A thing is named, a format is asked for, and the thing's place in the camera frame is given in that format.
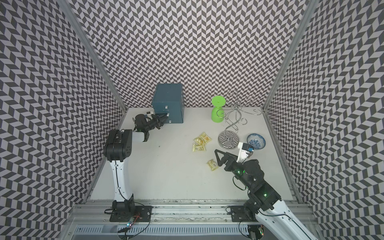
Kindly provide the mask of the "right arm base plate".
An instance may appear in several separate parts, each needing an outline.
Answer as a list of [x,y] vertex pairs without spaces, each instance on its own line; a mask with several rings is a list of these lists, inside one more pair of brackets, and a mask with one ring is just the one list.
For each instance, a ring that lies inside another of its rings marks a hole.
[[244,206],[229,206],[229,214],[232,222],[255,222],[256,218],[253,212],[248,207]]

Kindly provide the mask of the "dark teal drawer box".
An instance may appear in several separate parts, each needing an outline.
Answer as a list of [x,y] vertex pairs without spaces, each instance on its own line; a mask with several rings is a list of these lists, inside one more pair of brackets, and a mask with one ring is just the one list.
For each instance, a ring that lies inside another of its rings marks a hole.
[[155,114],[168,115],[168,123],[184,122],[184,92],[181,83],[157,84],[152,107]]

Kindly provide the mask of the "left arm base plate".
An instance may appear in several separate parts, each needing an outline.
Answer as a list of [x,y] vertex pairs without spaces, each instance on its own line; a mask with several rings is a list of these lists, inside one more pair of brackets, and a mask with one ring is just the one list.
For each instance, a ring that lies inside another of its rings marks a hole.
[[127,223],[148,223],[152,215],[153,207],[149,205],[135,206],[134,210],[129,210],[128,207],[115,208],[110,215],[110,222]]

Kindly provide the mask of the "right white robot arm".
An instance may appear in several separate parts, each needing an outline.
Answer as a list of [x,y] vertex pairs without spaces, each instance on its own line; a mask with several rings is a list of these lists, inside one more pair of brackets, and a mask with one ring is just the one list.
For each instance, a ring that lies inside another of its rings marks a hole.
[[267,227],[279,240],[316,240],[317,237],[294,215],[280,194],[264,179],[258,160],[237,161],[237,156],[215,150],[218,165],[225,166],[248,191],[244,203],[251,221]]

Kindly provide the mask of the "pale yellow cookie packet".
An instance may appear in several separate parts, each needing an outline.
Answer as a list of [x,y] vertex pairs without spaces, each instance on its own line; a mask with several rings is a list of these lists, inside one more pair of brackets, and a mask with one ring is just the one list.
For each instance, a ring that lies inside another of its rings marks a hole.
[[210,168],[211,171],[215,171],[216,169],[219,168],[217,162],[214,161],[213,159],[209,160],[209,161],[207,162],[207,165],[208,165],[208,167]]

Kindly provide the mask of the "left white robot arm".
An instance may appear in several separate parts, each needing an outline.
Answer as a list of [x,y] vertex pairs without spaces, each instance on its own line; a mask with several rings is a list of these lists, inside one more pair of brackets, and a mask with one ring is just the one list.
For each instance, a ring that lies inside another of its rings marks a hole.
[[168,114],[152,114],[150,117],[139,114],[134,121],[134,129],[109,132],[104,146],[104,156],[113,171],[115,198],[112,203],[112,216],[132,217],[136,211],[133,190],[125,174],[125,166],[133,150],[133,142],[147,142],[149,131],[160,129],[168,120]]

